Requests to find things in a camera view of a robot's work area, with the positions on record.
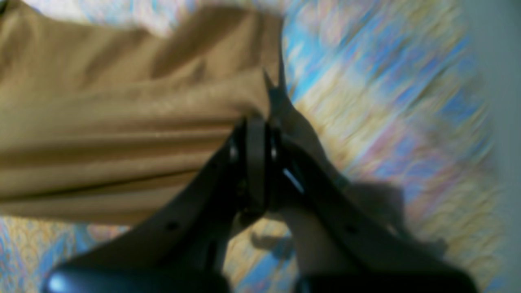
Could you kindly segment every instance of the tan fabric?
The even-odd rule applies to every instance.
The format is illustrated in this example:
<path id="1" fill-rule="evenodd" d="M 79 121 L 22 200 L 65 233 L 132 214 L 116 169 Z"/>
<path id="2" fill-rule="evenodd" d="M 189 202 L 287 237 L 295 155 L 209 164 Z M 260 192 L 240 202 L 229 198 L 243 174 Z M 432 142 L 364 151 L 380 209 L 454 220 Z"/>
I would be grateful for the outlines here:
<path id="1" fill-rule="evenodd" d="M 205 9 L 169 39 L 0 17 L 0 212 L 135 223 L 172 198 L 233 123 L 269 114 L 281 22 Z"/>

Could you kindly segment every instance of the patterned carpet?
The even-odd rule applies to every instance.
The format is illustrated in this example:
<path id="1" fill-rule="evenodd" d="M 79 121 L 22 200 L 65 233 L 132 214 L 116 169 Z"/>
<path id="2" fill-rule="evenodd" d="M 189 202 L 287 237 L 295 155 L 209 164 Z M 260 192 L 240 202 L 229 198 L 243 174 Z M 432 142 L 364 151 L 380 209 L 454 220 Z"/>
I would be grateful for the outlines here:
<path id="1" fill-rule="evenodd" d="M 202 4 L 190 0 L 26 0 L 50 17 L 167 36 Z M 500 184 L 481 80 L 457 0 L 213 0 L 285 16 L 283 55 L 294 106 L 335 167 L 403 189 L 407 225 L 444 238 L 445 259 L 480 289 L 501 290 L 495 211 Z M 53 266 L 124 227 L 0 219 L 0 290 L 34 292 Z M 254 236 L 270 235 L 271 250 Z M 284 224 L 263 219 L 230 241 L 237 292 L 288 291 L 297 275 Z"/>

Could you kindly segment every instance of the brown cloth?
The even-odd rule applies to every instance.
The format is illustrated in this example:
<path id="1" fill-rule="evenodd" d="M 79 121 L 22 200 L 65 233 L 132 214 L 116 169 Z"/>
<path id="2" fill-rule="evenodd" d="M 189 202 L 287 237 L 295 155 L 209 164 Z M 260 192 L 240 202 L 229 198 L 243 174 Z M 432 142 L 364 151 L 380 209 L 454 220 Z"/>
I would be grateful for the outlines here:
<path id="1" fill-rule="evenodd" d="M 248 113 L 269 115 L 281 20 L 196 13 L 169 39 L 0 16 L 0 213 L 136 223 Z"/>

